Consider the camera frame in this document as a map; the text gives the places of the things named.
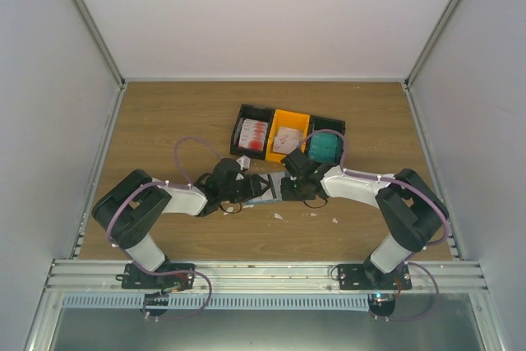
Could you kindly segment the blue card holder wallet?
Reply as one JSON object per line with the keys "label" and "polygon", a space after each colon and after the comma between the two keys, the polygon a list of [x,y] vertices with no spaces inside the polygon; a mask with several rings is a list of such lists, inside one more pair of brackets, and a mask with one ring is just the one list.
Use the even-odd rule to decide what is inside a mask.
{"label": "blue card holder wallet", "polygon": [[281,181],[286,178],[288,173],[285,171],[260,173],[259,177],[263,179],[260,185],[265,189],[260,196],[254,197],[244,203],[245,206],[254,206],[267,203],[281,202],[283,200],[281,192]]}

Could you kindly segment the white magnetic stripe card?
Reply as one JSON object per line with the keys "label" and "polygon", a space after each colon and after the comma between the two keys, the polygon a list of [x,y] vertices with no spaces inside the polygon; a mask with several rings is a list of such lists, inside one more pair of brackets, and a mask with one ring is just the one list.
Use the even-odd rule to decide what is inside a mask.
{"label": "white magnetic stripe card", "polygon": [[282,201],[281,181],[285,177],[285,172],[273,172],[264,175],[264,179],[269,183],[269,189],[261,196],[263,201]]}

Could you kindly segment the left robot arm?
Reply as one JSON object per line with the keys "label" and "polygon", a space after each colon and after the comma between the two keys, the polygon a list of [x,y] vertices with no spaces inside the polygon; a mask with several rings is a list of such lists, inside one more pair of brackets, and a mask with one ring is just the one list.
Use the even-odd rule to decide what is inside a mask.
{"label": "left robot arm", "polygon": [[266,176],[248,174],[228,158],[187,185],[161,181],[137,169],[95,203],[91,214],[107,240],[138,266],[141,279],[158,289],[168,282],[168,258],[150,230],[163,213],[204,217],[224,210],[225,203],[240,206],[268,190]]}

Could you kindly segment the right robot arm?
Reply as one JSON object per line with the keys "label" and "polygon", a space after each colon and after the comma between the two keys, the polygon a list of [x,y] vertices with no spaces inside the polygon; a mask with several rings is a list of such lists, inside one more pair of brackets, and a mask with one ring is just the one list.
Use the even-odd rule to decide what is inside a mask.
{"label": "right robot arm", "polygon": [[282,165],[288,172],[281,182],[283,200],[346,199],[381,212],[389,233],[362,264],[365,282],[373,289],[383,289],[407,259],[449,236],[448,210],[412,169],[358,172],[313,161],[299,149],[285,156]]}

